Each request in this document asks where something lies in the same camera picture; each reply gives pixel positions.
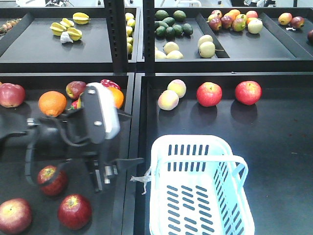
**apple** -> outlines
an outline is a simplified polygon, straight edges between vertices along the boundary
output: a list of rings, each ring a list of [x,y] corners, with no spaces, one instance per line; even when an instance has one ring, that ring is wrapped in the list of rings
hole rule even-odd
[[[248,11],[248,12],[246,13],[246,16],[247,16],[248,18],[258,18],[258,13],[257,13],[256,11]]]
[[[3,83],[0,86],[0,105],[3,107],[18,107],[24,102],[25,96],[25,89],[21,85]]]
[[[221,99],[222,89],[213,82],[205,82],[197,89],[197,100],[204,107],[215,106]]]
[[[234,22],[231,24],[231,27],[234,31],[240,32],[243,31],[246,27],[246,22],[242,18],[235,19]]]
[[[67,84],[66,92],[71,99],[78,99],[79,95],[84,92],[86,83],[82,81],[72,81]]]
[[[221,10],[214,10],[212,11],[211,15],[217,15],[219,18],[222,18],[223,16]]]
[[[78,230],[91,219],[92,209],[87,198],[80,194],[67,196],[58,208],[58,219],[65,227]]]
[[[38,184],[43,184],[47,180],[51,179],[56,171],[56,167],[53,165],[47,165],[41,169],[37,176]],[[42,186],[40,189],[45,195],[56,196],[60,194],[68,184],[68,177],[65,171],[61,170],[57,178],[49,185]]]
[[[102,79],[100,81],[100,83],[105,86],[105,87],[114,87],[114,88],[117,88],[119,90],[121,90],[121,87],[116,84],[115,82],[111,81],[111,80],[108,80],[108,79]]]
[[[292,14],[289,12],[285,12],[278,17],[278,22],[281,25],[288,25],[292,20]]]
[[[255,104],[261,98],[261,95],[262,88],[255,81],[241,82],[235,89],[236,99],[245,105]]]
[[[310,43],[313,44],[313,29],[310,32],[308,32],[308,40]]]
[[[23,198],[14,198],[0,205],[0,230],[15,235],[24,231],[32,221],[29,203]]]
[[[209,26],[213,31],[219,31],[222,28],[222,22],[219,17],[210,20]]]
[[[294,29],[302,28],[304,26],[304,18],[301,16],[293,17],[290,21],[290,26]]]
[[[221,22],[224,29],[229,29],[233,23],[233,19],[230,16],[223,16]]]
[[[252,34],[258,34],[259,32],[261,32],[262,28],[263,28],[263,23],[262,23],[262,20],[259,20],[259,19],[252,20],[248,24],[248,32]]]

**basket handle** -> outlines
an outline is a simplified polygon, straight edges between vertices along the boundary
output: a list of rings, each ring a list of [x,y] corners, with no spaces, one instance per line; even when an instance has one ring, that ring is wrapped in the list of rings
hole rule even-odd
[[[155,173],[159,172],[159,166],[171,162],[233,162],[239,163],[236,168],[232,171],[232,176],[237,182],[238,192],[243,188],[246,176],[248,175],[248,165],[245,160],[237,155],[170,155],[161,158],[156,167]],[[242,176],[240,177],[239,172],[243,170]]]

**screw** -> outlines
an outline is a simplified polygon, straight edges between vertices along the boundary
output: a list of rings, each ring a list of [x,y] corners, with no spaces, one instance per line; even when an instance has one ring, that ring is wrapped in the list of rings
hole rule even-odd
[[[95,94],[96,91],[95,90],[88,90],[88,94]]]
[[[102,125],[102,122],[100,122],[100,121],[95,121],[93,124],[94,124],[95,126],[101,126],[101,125]]]

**avocado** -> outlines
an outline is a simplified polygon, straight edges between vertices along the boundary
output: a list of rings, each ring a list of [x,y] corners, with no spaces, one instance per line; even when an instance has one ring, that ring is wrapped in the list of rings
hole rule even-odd
[[[163,22],[166,22],[168,26],[173,26],[175,24],[175,19],[173,17],[166,17]]]
[[[168,27],[165,31],[165,36],[167,39],[173,39],[175,38],[175,30],[173,27]]]
[[[159,26],[157,29],[156,29],[156,36],[158,37],[164,37],[165,36],[165,31],[166,31],[166,28],[164,26]]]
[[[155,21],[155,30],[160,26],[159,21]]]
[[[159,20],[159,21],[162,21],[164,20],[166,17],[168,17],[169,14],[164,11],[164,10],[158,10],[155,14],[155,17]]]
[[[165,28],[168,28],[168,24],[164,21],[159,21],[158,24],[159,24],[159,26],[163,26]]]
[[[193,34],[194,30],[193,28],[191,27],[190,24],[187,24],[185,23],[183,26],[182,26],[182,31],[184,32],[185,35],[191,35]]]
[[[180,37],[182,35],[182,33],[183,33],[182,27],[179,24],[174,25],[173,29],[175,31],[175,36],[176,37]]]
[[[176,21],[183,22],[186,19],[186,14],[181,10],[177,10],[173,13],[173,17]]]

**black shelf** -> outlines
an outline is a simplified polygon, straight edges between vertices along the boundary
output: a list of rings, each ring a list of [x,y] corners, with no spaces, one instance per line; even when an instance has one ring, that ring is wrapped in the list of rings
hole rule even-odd
[[[103,7],[1,9],[1,12],[4,11],[5,17],[10,13],[12,17],[24,17],[18,25],[13,27],[12,32],[0,40],[2,72],[127,72],[136,70],[139,7],[125,8],[125,12],[134,14],[136,18],[133,53],[128,56],[128,63],[123,59],[123,56],[127,57],[126,52],[117,48],[121,46],[124,37],[116,36],[120,31],[125,35],[125,25],[122,22],[122,29],[117,30],[116,25],[113,31],[109,32],[112,29],[112,19],[109,18],[109,14],[115,11],[108,12]],[[64,17],[71,19],[75,12],[88,14],[91,21],[86,25],[75,24],[75,27],[83,33],[82,40],[73,44],[61,44],[60,37],[54,36],[49,27],[53,22],[59,22]],[[118,56],[114,55],[114,61],[111,53],[108,53],[112,48],[118,49]]]
[[[1,82],[11,82],[22,85],[26,90],[25,102],[17,108],[0,107],[0,129],[5,129],[3,122],[5,115],[18,116],[19,119],[40,118],[44,115],[38,108],[38,98],[46,91],[56,90],[66,95],[65,86],[74,80],[100,82],[110,79],[120,85],[125,96],[125,103],[121,110],[132,114],[134,74],[125,73],[25,73],[0,74]],[[107,154],[108,162],[121,158],[128,158],[130,120],[120,122],[121,130],[112,140],[106,140],[102,146]],[[78,234],[120,235],[122,230],[123,203],[125,194],[125,172],[121,172],[111,180],[111,184],[104,185],[104,191],[96,193],[89,172],[86,168],[80,149],[69,152],[74,160],[68,164],[65,171],[68,174],[69,185],[64,193],[57,197],[44,196],[38,187],[32,186],[24,176],[25,152],[30,136],[8,137],[0,141],[0,201],[22,197],[29,201],[33,211],[33,222],[29,229],[22,234],[73,234],[73,231],[61,226],[57,219],[57,209],[65,196],[80,193],[90,200],[93,209],[92,221]],[[37,148],[35,152],[34,175],[46,165],[56,165],[63,161],[64,155],[60,149]]]
[[[142,22],[149,17],[153,18],[154,13],[161,8],[152,8],[149,6],[150,15],[143,15]],[[177,9],[183,10],[187,19],[186,22],[199,23],[201,15],[201,30],[198,30],[197,24],[193,24],[196,30],[191,35],[189,41],[187,38],[175,39],[179,47],[182,48],[183,59],[154,59],[154,41],[156,47],[161,47],[166,40],[155,39],[153,33],[149,33],[149,39],[144,41],[144,32],[148,36],[147,28],[142,23],[139,48],[137,71],[140,72],[246,72],[246,71],[312,71],[313,55],[310,53],[312,45],[305,42],[298,42],[283,31],[277,25],[274,16],[278,17],[280,12],[291,12],[293,15],[303,15],[307,17],[307,26],[310,27],[310,18],[313,14],[311,8],[279,8],[275,7],[255,7],[255,8],[237,8],[242,13],[248,10],[256,10],[259,18],[263,20],[264,27],[260,34],[253,35],[245,29],[242,32],[222,29],[219,32],[213,32],[210,27],[203,22],[206,21],[209,14],[216,8],[162,8],[171,16]],[[217,8],[223,14],[232,8]],[[200,58],[197,48],[197,42],[200,36],[209,34],[214,38],[216,49],[224,49],[224,55],[217,51],[216,56],[210,59]],[[149,59],[145,60],[144,53],[149,54]]]
[[[145,164],[130,170],[128,178],[144,175],[150,166],[152,143],[160,136],[215,135],[228,142],[233,153],[248,164],[244,189],[255,234],[310,233],[312,75],[311,72],[136,74],[129,154],[145,158]],[[186,95],[175,109],[161,110],[157,99],[174,79],[185,82]],[[235,87],[244,80],[257,81],[263,88],[263,95],[255,105],[245,106],[235,100]],[[202,107],[196,100],[197,88],[206,81],[219,84],[223,90],[223,98],[215,107]],[[141,195],[142,192],[142,183],[127,182],[128,205],[124,207],[123,223],[128,226],[125,230],[134,231],[127,234],[150,234],[149,183],[147,194]]]

